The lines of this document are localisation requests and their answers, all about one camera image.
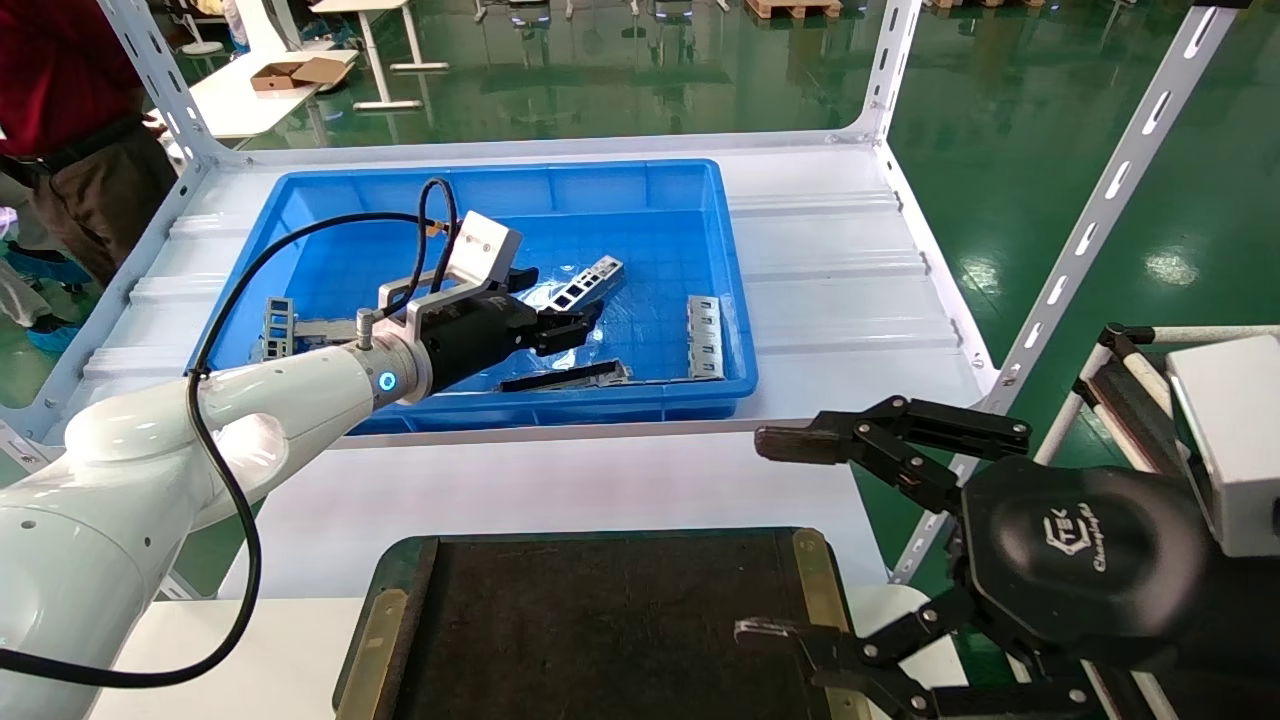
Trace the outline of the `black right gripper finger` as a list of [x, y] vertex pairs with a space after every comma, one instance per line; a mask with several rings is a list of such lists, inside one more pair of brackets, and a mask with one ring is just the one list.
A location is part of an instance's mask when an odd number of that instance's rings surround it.
[[927, 448], [998, 461], [1028, 452], [1030, 428], [1009, 416], [892, 396], [860, 413], [822, 411], [804, 427], [764, 425], [756, 454], [774, 462], [855, 464], [933, 514], [961, 509], [955, 471]]
[[[906, 674], [902, 662], [964, 626], [984, 632], [1006, 653], [1028, 661], [1034, 671], [1030, 682], [927, 688]], [[733, 638], [748, 650], [795, 656], [814, 687], [863, 694], [891, 719], [1084, 719], [1093, 712], [1093, 693], [1084, 683], [1056, 676], [1051, 653], [964, 585], [869, 637], [835, 626], [748, 618], [736, 621]]]

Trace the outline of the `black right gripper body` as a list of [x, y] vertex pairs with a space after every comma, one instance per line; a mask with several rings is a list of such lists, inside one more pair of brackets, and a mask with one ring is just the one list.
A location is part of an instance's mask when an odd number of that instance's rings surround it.
[[1132, 669], [1181, 659], [1217, 553], [1187, 486], [1007, 457], [961, 488], [960, 516], [968, 580], [1028, 644]]

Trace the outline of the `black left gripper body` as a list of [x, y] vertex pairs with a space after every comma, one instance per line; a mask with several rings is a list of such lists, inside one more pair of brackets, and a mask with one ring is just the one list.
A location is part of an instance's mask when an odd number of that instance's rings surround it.
[[476, 293], [419, 318], [419, 342], [430, 360], [428, 393], [438, 395], [526, 348], [539, 311], [508, 293]]

